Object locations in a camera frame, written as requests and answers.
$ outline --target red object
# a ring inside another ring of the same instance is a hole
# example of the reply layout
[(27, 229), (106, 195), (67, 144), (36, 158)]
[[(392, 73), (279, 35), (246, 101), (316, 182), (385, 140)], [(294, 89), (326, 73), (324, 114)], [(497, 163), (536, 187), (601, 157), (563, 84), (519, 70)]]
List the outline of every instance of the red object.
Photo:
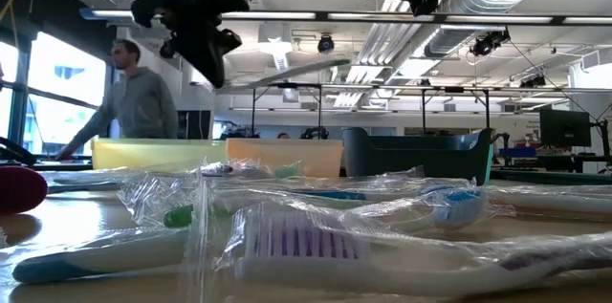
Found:
[(0, 216), (30, 211), (45, 200), (47, 181), (20, 166), (0, 167)]

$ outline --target computer monitor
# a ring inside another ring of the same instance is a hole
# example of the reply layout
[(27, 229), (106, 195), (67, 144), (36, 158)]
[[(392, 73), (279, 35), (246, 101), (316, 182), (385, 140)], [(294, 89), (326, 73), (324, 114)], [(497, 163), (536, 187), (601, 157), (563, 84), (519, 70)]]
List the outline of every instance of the computer monitor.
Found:
[(591, 146), (591, 122), (588, 113), (540, 110), (539, 128), (544, 145)]

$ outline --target orange bin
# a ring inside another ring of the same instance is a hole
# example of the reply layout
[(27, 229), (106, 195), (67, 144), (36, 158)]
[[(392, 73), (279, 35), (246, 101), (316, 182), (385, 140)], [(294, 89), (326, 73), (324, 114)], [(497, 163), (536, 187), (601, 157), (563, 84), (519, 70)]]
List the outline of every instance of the orange bin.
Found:
[(305, 176), (339, 176), (342, 141), (227, 139), (226, 142), (229, 159), (251, 159), (265, 165), (299, 162)]

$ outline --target man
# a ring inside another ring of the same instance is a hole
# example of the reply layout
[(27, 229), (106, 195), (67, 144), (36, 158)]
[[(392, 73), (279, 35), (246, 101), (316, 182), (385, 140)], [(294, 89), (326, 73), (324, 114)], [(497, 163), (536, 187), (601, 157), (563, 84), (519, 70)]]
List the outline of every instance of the man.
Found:
[(141, 59), (138, 45), (130, 40), (117, 40), (112, 58), (115, 68), (123, 70), (121, 80), (111, 87), (96, 113), (60, 151), (59, 160), (70, 158), (113, 119), (119, 121), (126, 138), (177, 138), (178, 115), (170, 90), (159, 75), (138, 66)]

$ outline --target plastic storage bin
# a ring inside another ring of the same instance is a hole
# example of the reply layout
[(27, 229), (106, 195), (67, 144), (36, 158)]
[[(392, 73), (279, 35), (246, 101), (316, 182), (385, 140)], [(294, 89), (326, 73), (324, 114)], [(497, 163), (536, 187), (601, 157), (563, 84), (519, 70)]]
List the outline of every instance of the plastic storage bin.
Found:
[(222, 162), (228, 158), (224, 141), (99, 139), (94, 141), (93, 149), (94, 169), (204, 159), (208, 162)]
[(300, 162), (305, 176), (339, 176), (342, 141), (228, 139), (226, 142), (230, 159), (252, 159), (266, 165)]

